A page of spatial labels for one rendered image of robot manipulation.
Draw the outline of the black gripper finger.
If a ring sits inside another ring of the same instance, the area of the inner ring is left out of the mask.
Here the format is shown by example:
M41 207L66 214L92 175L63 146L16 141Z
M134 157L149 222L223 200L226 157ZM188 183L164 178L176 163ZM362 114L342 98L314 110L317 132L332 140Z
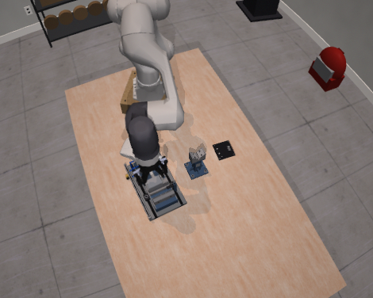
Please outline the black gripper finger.
M166 157L165 156L163 156L162 157L162 159L160 159L160 161L161 161L161 163L162 163L162 168L163 169L160 169L159 167L157 167L156 169L155 169L155 171L159 174L159 176L160 176L160 179L161 179L161 181L162 181L162 183L163 183L163 177L164 177L164 173L166 174L167 173L167 159L166 159Z
M132 172L133 172L134 177L137 178L137 181L138 181L139 185L142 185L142 183L143 183L144 186L146 187L146 189L148 190L149 188L148 188L147 179L148 179L148 175L149 175L150 172L142 173L141 177L139 175L140 168L137 169L137 170L132 170Z

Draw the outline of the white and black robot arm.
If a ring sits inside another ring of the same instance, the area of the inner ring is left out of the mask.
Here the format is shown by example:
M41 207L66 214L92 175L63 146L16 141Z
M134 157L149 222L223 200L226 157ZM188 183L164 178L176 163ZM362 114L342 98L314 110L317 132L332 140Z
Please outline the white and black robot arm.
M169 0L108 0L107 3L110 20L121 25L119 50L137 71L133 99L139 102L132 103L126 111L129 138L120 154L141 166L152 166L163 157L157 131L176 131L184 122L169 61L175 49L156 24L156 20L168 16L170 6ZM164 95L166 98L161 100Z

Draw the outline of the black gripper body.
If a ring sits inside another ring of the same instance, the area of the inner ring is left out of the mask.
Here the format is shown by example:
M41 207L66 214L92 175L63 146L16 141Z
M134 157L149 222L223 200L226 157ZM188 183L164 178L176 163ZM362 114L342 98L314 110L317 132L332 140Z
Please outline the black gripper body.
M155 170L160 165L160 163L161 163L161 161L159 159L158 162L156 164L152 165L152 166L141 166L141 165L138 164L139 165L138 169L140 168L140 172L142 172L142 173L151 172L151 171Z

